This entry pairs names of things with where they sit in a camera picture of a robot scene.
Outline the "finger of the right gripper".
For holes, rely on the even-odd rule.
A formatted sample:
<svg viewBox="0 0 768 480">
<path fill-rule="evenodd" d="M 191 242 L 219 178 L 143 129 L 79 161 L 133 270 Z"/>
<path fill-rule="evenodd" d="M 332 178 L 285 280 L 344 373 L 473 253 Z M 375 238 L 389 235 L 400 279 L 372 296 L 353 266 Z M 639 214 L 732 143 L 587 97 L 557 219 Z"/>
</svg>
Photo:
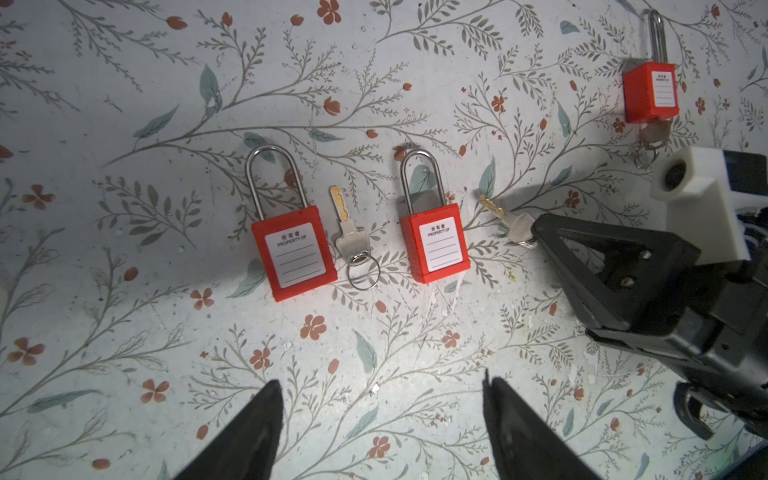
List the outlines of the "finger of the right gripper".
<svg viewBox="0 0 768 480">
<path fill-rule="evenodd" d="M 628 332 L 701 250 L 680 236 L 554 214 L 535 220 L 532 235 L 554 268 L 578 319 L 590 329 Z"/>
</svg>

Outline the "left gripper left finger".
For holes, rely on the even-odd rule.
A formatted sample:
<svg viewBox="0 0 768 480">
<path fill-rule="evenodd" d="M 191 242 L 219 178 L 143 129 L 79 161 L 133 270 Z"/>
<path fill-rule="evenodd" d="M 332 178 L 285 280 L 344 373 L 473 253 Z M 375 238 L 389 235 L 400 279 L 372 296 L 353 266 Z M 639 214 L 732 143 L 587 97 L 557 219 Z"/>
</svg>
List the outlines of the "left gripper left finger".
<svg viewBox="0 0 768 480">
<path fill-rule="evenodd" d="M 283 413 L 280 382 L 271 380 L 176 478 L 268 479 L 277 455 Z"/>
</svg>

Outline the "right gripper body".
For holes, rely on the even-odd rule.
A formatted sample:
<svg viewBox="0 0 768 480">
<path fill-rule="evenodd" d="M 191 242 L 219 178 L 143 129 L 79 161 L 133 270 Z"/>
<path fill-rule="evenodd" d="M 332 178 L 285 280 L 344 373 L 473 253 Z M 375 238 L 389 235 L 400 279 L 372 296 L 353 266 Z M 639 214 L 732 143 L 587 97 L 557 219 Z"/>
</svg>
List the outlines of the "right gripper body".
<svg viewBox="0 0 768 480">
<path fill-rule="evenodd" d="M 665 284 L 630 330 L 587 331 L 602 346 L 650 356 L 679 375 L 675 412 L 701 438 L 714 434 L 703 407 L 767 435 L 767 211 L 737 218 L 749 259 L 692 266 Z"/>
</svg>

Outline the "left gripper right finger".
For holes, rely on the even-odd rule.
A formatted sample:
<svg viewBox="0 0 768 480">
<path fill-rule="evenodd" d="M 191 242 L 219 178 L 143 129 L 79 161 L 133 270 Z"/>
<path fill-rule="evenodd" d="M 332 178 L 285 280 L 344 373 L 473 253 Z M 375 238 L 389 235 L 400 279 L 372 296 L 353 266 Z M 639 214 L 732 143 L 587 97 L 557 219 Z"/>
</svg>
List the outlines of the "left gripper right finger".
<svg viewBox="0 0 768 480">
<path fill-rule="evenodd" d="M 483 415 L 501 479 L 596 479 L 598 476 L 500 377 L 483 379 Z"/>
</svg>

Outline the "red padlock with keys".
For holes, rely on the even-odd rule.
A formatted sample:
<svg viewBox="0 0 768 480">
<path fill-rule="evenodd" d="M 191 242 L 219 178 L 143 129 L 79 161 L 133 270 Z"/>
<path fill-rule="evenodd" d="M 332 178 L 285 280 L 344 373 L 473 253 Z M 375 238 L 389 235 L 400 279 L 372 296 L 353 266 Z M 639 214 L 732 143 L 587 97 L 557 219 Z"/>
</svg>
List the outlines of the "red padlock with keys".
<svg viewBox="0 0 768 480">
<path fill-rule="evenodd" d="M 416 157 L 426 158 L 435 174 L 436 187 L 442 206 L 415 213 L 407 182 L 408 162 Z M 430 284 L 465 272 L 471 267 L 464 230 L 457 204 L 445 202 L 440 167 L 435 157 L 424 149 L 409 151 L 400 165 L 401 184 L 408 215 L 400 219 L 400 225 L 410 261 L 413 279 Z"/>
</svg>

